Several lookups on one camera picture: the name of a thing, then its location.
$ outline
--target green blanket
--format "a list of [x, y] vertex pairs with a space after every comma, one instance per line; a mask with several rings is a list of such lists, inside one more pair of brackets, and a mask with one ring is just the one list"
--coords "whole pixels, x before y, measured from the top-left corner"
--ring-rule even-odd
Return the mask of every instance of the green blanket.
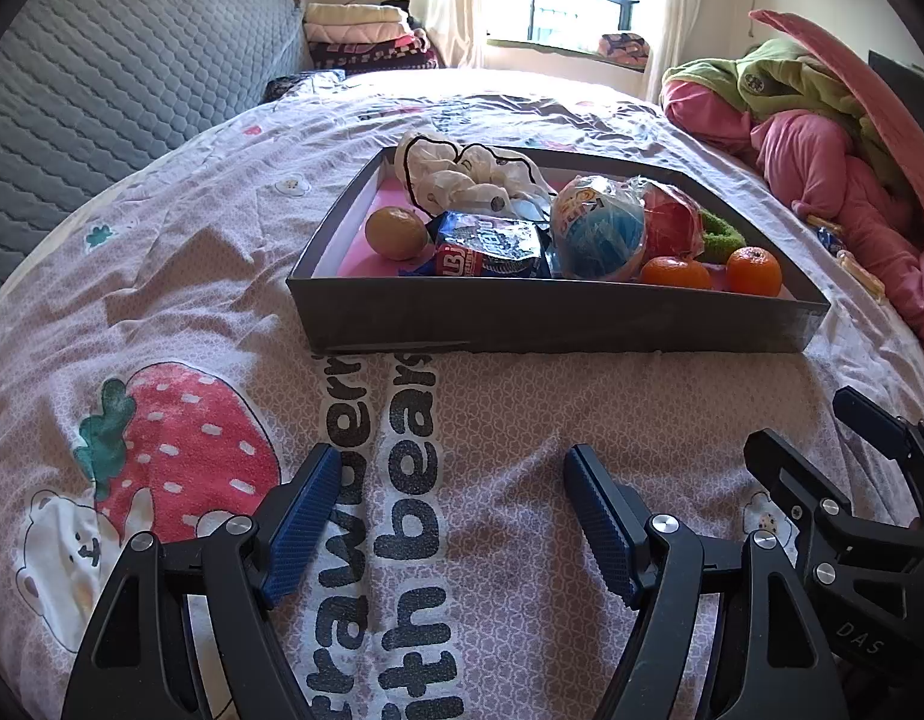
[[672, 68], [664, 82], [694, 81], [709, 88], [756, 122], [796, 109], [838, 122], [852, 136], [859, 156], [878, 180], [899, 197], [913, 197], [900, 167], [891, 157], [872, 119], [828, 68], [788, 38], [773, 38], [742, 59], [698, 59]]

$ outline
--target plastic bag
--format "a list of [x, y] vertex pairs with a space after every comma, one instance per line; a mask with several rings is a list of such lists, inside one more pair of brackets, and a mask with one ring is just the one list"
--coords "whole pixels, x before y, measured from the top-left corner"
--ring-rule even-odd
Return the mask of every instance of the plastic bag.
[[555, 195], [523, 153], [481, 143], [462, 146], [435, 132], [406, 132], [395, 167], [412, 203], [432, 217], [459, 211], [546, 221]]
[[446, 211], [427, 225], [435, 254], [400, 276], [547, 278], [539, 230], [531, 221]]
[[626, 185], [646, 209], [646, 261], [654, 257], [694, 259], [705, 251], [699, 205], [684, 191], [639, 176]]
[[602, 175], [580, 175], [560, 191], [550, 231], [566, 278], [628, 281], [646, 253], [641, 202]]

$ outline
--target gray box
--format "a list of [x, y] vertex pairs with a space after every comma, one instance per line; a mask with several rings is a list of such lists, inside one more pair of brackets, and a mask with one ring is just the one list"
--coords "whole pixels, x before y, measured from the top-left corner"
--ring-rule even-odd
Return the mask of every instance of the gray box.
[[519, 278], [334, 276], [379, 184], [384, 148], [335, 201], [287, 283], [313, 351], [801, 352], [829, 302], [798, 266], [729, 205], [676, 170], [610, 157], [518, 148], [545, 178], [644, 175], [674, 184], [771, 251], [792, 300], [617, 284]]

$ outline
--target tangerine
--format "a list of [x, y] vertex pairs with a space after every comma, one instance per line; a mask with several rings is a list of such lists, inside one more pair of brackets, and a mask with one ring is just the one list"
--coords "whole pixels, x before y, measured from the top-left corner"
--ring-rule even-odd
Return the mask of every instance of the tangerine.
[[734, 251], [725, 264], [729, 292], [777, 298], [782, 291], [782, 268], [770, 251], [744, 247]]
[[710, 290], [709, 269], [694, 260], [681, 257], [655, 257], [649, 260], [638, 278], [643, 284], [656, 287], [685, 287], [690, 290]]

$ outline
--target windowsill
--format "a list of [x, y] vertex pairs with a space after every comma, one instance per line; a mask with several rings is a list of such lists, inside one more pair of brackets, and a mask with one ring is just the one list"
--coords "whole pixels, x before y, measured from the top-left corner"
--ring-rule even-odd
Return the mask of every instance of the windowsill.
[[602, 62], [603, 64], [612, 65], [613, 67], [617, 67], [621, 70], [630, 71], [630, 73], [644, 74], [646, 72], [644, 69], [630, 68], [625, 65], [620, 65], [617, 62], [613, 62], [608, 57], [600, 55], [600, 53], [576, 52], [576, 50], [560, 49], [557, 46], [546, 46], [542, 43], [530, 43], [528, 41], [521, 40], [494, 40], [493, 38], [489, 38], [487, 43], [490, 46], [497, 46], [501, 49], [531, 49], [535, 50], [536, 52], [556, 53], [557, 55], [571, 56], [577, 59], [590, 59], [593, 62]]

